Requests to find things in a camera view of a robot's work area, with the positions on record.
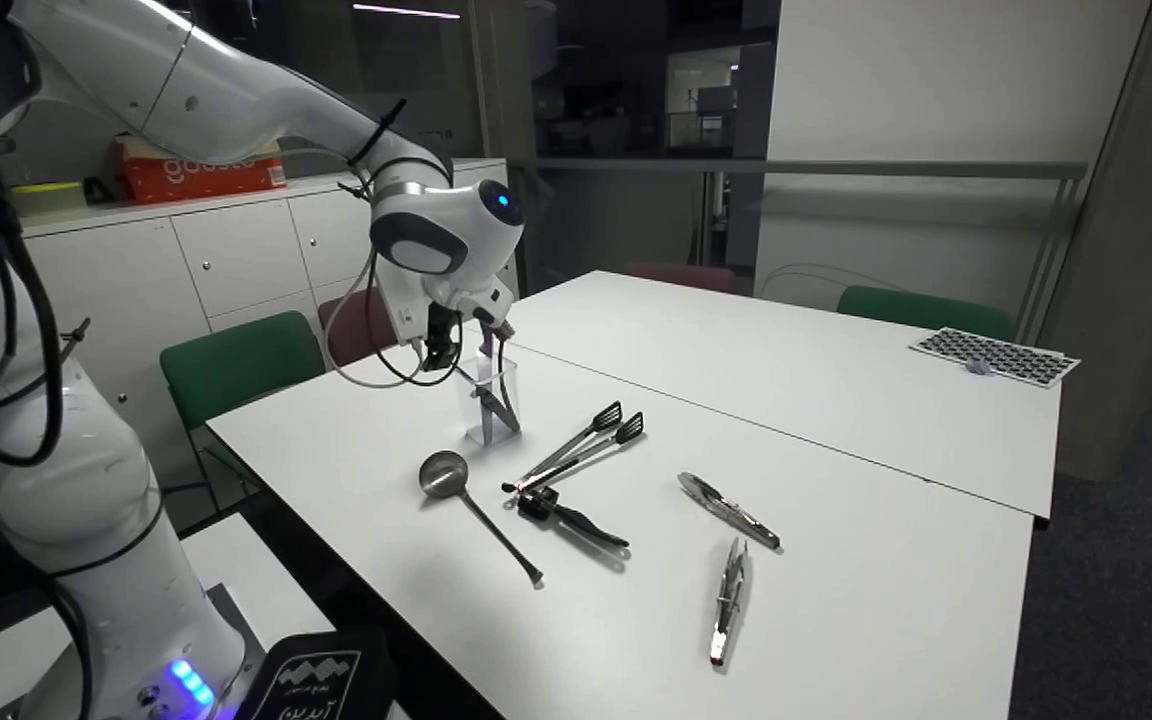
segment orange box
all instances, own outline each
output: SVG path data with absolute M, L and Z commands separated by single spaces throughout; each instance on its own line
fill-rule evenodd
M 123 174 L 141 205 L 287 187 L 283 161 L 278 158 L 206 165 L 173 158 L 138 137 L 120 135 L 114 141 L 122 146 Z M 259 156 L 270 152 L 278 152 L 278 143 L 271 142 Z

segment green chair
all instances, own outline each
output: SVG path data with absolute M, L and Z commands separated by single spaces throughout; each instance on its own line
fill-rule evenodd
M 227 450 L 211 446 L 200 450 L 195 430 L 257 397 L 316 378 L 324 370 L 314 332 L 305 316 L 294 310 L 166 348 L 159 355 L 159 365 L 217 511 L 220 502 L 202 455 L 237 475 L 244 495 L 248 480 L 255 478 L 248 478 L 241 462 Z
M 954 328 L 1009 342 L 1015 334 L 1011 331 L 1011 318 L 996 306 L 919 295 L 916 291 L 851 286 L 838 300 L 838 312 L 912 325 L 915 328 Z

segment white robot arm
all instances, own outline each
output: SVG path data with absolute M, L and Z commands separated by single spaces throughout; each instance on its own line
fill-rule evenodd
M 450 188 L 447 160 L 388 129 L 392 118 L 230 50 L 151 0 L 0 0 L 0 36 L 41 68 L 45 94 L 81 96 L 183 158 L 228 162 L 288 135 L 338 152 L 369 179 L 376 274 L 399 340 L 450 344 L 457 316 L 511 333 L 513 296 L 495 273 L 522 233 L 516 202 L 499 183 Z M 0 70 L 0 85 L 22 76 Z M 5 96 L 15 100 L 0 103 L 0 129 L 26 100 Z M 76 359 L 60 365 L 54 318 L 13 226 L 0 182 L 0 529 L 86 619 L 67 619 L 77 642 L 20 720 L 202 720 L 225 700 L 242 639 L 189 569 L 136 434 Z

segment black silicone tongs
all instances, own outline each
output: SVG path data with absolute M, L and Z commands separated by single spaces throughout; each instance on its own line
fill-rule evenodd
M 559 461 L 556 465 L 545 470 L 544 473 L 526 478 L 524 482 L 518 484 L 502 483 L 500 484 L 500 488 L 502 488 L 503 492 L 528 492 L 530 488 L 539 487 L 541 484 L 548 483 L 559 475 L 566 473 L 567 470 L 571 470 L 576 465 L 579 465 L 581 462 L 585 462 L 594 455 L 600 454 L 600 452 L 607 450 L 613 446 L 623 446 L 641 434 L 643 434 L 643 414 L 635 414 L 632 418 L 626 420 L 626 424 L 621 425 L 621 427 L 616 430 L 616 434 L 600 439 L 600 441 L 594 442 L 594 445 L 586 447 L 585 450 L 577 452 L 576 455 L 571 455 L 570 457 L 567 457 L 567 460 Z
M 563 446 L 559 447 L 558 450 L 551 452 L 550 455 L 545 457 L 545 460 L 538 462 L 538 464 L 536 464 L 535 468 L 526 470 L 526 472 L 523 473 L 522 477 L 524 477 L 525 479 L 532 477 L 532 475 L 544 473 L 544 471 L 547 470 L 550 465 L 553 465 L 554 462 L 562 460 L 563 455 L 567 455 L 568 452 L 575 450 L 575 447 L 577 445 L 585 442 L 585 438 L 589 438 L 593 433 L 604 432 L 604 430 L 614 429 L 620 424 L 621 424 L 621 401 L 617 400 L 616 402 L 613 402 L 613 404 L 605 407 L 601 411 L 599 411 L 598 415 L 594 415 L 594 418 L 590 420 L 589 424 L 585 425 L 585 427 L 583 427 L 579 431 L 579 433 L 573 435 L 573 439 L 570 439 L 570 441 L 563 442 Z
M 538 521 L 548 520 L 550 515 L 553 514 L 568 528 L 594 538 L 597 541 L 614 544 L 616 547 L 630 547 L 630 541 L 605 532 L 592 520 L 586 518 L 584 511 L 558 505 L 558 491 L 555 488 L 537 488 L 532 492 L 522 493 L 518 497 L 518 511 L 528 518 Z

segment white table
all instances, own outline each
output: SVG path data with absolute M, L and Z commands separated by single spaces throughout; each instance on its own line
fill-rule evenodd
M 1032 516 L 526 350 L 521 438 L 482 450 L 450 386 L 367 391 L 334 374 L 210 423 L 477 691 L 511 719 L 1006 717 Z M 380 381 L 376 359 L 351 372 Z M 500 482 L 620 400 L 646 437 L 556 484 L 631 543 L 608 556 L 503 508 Z M 526 575 L 457 500 L 425 501 L 434 450 L 470 461 Z M 783 538 L 756 543 L 726 670 L 708 664 L 736 530 L 695 505 L 690 470 Z
M 287 635 L 332 629 L 245 520 L 221 520 L 183 544 L 202 585 L 225 584 L 265 650 Z M 68 630 L 54 611 L 38 612 L 0 632 L 0 707 L 26 694 L 67 644 Z M 407 714 L 394 705 L 391 719 L 407 720 Z
M 1060 387 L 973 376 L 929 331 L 596 272 L 520 302 L 517 346 L 1046 518 Z

